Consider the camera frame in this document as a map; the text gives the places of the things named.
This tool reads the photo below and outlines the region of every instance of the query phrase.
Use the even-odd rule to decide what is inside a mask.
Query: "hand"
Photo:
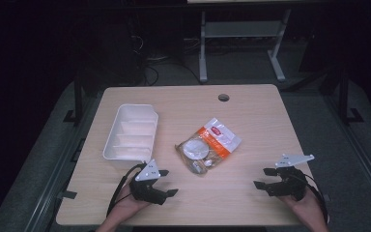
[[[287,204],[298,219],[311,231],[328,231],[318,198],[310,188],[306,187],[305,195],[301,201],[297,201],[291,195],[278,196],[278,198]]]
[[[117,226],[123,221],[133,217],[137,212],[146,208],[151,203],[146,201],[138,201],[130,194],[130,187],[125,185],[122,187],[117,199],[118,201],[125,196],[128,197],[122,199],[117,203],[110,214],[107,216],[106,220],[101,224],[101,226],[96,230],[97,232],[111,232],[117,229]]]

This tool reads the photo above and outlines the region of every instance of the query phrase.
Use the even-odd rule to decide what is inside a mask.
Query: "table top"
[[[220,101],[226,94],[229,101]],[[169,170],[154,184],[163,191],[179,189],[163,205],[151,205],[126,225],[289,225],[296,217],[253,181],[280,182],[263,168],[274,167],[282,154],[302,154],[300,143],[278,90],[273,85],[202,85],[121,87],[107,89],[72,174],[57,215],[63,225],[101,224],[110,198],[127,170],[102,156],[120,105],[151,104],[158,114],[153,158]],[[175,144],[187,140],[213,117],[243,141],[204,177],[191,173]],[[297,165],[310,176],[307,163]]]

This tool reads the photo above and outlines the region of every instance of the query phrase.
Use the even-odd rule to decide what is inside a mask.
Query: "gray carpet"
[[[278,88],[302,80],[299,73],[305,43],[284,43],[278,55],[287,81],[279,83],[268,61],[266,46],[250,52],[209,55],[207,84],[271,83]],[[188,55],[183,64],[168,60],[152,66],[158,71],[156,85],[198,85],[197,55]],[[149,81],[156,73],[146,70]],[[371,231],[370,176],[349,134],[354,135],[371,161],[371,106],[363,91],[351,82],[349,107],[356,108],[364,119],[344,127],[338,120],[337,93],[324,97],[318,92],[317,80],[295,93],[281,93],[303,151],[315,155],[309,162],[315,180],[328,195],[331,231]],[[20,171],[0,209],[0,231],[87,231],[96,226],[67,227],[51,221],[59,203],[58,194],[65,185],[77,160],[83,139],[96,113],[101,92],[96,98],[84,97],[84,118],[78,127],[64,123],[74,108],[72,84],[58,100],[29,158]],[[269,227],[268,231],[306,231],[303,226]]]

